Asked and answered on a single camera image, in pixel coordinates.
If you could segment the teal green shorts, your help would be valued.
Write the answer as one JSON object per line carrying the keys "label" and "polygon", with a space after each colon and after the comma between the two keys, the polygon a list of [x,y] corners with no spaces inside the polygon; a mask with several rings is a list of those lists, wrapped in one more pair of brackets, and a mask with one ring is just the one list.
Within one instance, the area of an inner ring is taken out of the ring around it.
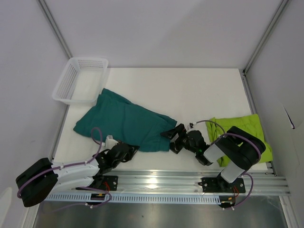
{"label": "teal green shorts", "polygon": [[167,152],[170,140],[161,133],[175,128],[176,124],[171,117],[150,111],[104,88],[96,105],[76,122],[73,130],[103,142],[111,135],[117,141],[138,146],[142,152]]}

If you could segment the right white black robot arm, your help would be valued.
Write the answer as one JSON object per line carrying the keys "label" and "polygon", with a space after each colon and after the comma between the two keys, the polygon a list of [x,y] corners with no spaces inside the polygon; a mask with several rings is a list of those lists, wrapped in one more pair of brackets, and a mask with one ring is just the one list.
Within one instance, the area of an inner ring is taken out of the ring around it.
{"label": "right white black robot arm", "polygon": [[223,156],[229,158],[229,163],[216,177],[217,187],[221,191],[229,191],[235,180],[259,163],[265,144],[255,136],[232,126],[211,144],[207,144],[199,130],[186,130],[183,124],[160,133],[169,139],[170,150],[178,154],[186,149],[195,154],[200,164],[209,166]]}

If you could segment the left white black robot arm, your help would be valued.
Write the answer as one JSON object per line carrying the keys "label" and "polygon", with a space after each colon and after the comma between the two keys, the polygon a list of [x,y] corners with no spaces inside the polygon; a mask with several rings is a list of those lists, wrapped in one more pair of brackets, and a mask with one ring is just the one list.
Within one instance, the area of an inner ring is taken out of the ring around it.
{"label": "left white black robot arm", "polygon": [[104,175],[120,163],[130,161],[139,148],[119,142],[110,149],[99,149],[85,161],[59,163],[39,159],[16,178],[17,197],[25,207],[32,207],[55,192],[101,189]]}

